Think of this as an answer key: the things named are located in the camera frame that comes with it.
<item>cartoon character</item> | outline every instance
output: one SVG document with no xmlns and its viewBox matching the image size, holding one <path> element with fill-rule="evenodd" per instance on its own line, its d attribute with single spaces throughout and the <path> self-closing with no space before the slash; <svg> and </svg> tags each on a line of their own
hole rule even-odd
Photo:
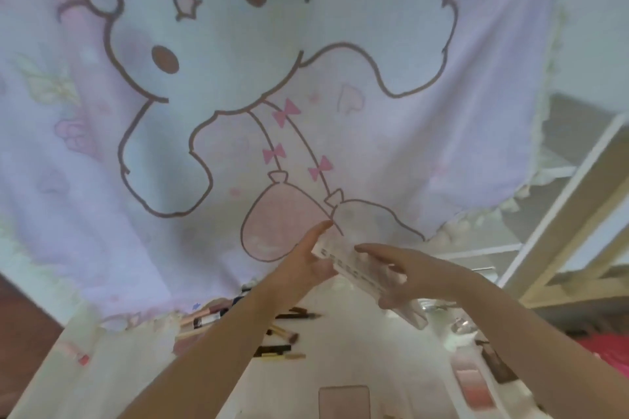
<svg viewBox="0 0 629 419">
<path fill-rule="evenodd" d="M 111 62 L 147 98 L 119 148 L 129 191 L 155 216 L 190 214 L 214 183 L 211 167 L 195 152 L 195 137 L 218 116 L 250 116 L 267 139 L 261 154 L 271 168 L 271 184 L 241 228 L 243 248 L 253 258 L 286 255 L 314 219 L 332 218 L 341 233 L 350 231 L 355 208 L 359 216 L 379 218 L 379 232 L 390 224 L 420 240 L 390 209 L 346 200 L 341 189 L 331 189 L 326 171 L 334 160 L 310 148 L 299 131 L 300 109 L 291 100 L 284 106 L 268 100 L 298 69 L 330 50 L 363 56 L 391 102 L 436 82 L 446 65 L 456 6 L 452 0 L 404 0 L 412 5 L 400 11 L 402 1 L 85 0 L 106 20 Z M 121 56 L 124 34 L 137 23 L 152 39 L 153 63 L 125 64 Z M 310 220 L 295 222 L 290 234 L 274 239 L 274 229 L 286 226 L 264 225 L 269 216 L 262 210 L 279 213 L 297 205 Z"/>
</svg>

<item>pink heart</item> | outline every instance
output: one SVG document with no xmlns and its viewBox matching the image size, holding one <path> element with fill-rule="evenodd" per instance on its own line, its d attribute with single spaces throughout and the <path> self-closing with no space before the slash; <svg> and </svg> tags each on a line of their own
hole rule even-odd
<svg viewBox="0 0 629 419">
<path fill-rule="evenodd" d="M 364 107 L 365 95 L 362 94 L 361 90 L 350 84 L 343 84 L 336 104 L 336 111 L 348 115 L 353 111 L 362 111 Z"/>
</svg>

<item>wall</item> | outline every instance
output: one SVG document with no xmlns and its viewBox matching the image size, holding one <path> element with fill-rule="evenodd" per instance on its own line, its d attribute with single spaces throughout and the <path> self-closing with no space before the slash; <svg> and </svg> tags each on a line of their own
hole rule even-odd
<svg viewBox="0 0 629 419">
<path fill-rule="evenodd" d="M 569 19 L 554 88 L 608 110 L 629 110 L 628 0 L 560 1 Z"/>
</svg>

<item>pink flower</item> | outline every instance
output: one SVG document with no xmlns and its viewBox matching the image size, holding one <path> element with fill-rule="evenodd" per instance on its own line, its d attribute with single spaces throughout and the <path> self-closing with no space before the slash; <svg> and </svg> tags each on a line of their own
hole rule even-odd
<svg viewBox="0 0 629 419">
<path fill-rule="evenodd" d="M 61 120 L 55 125 L 55 134 L 66 142 L 66 146 L 76 153 L 87 154 L 98 159 L 96 143 L 85 121 L 80 118 Z"/>
</svg>

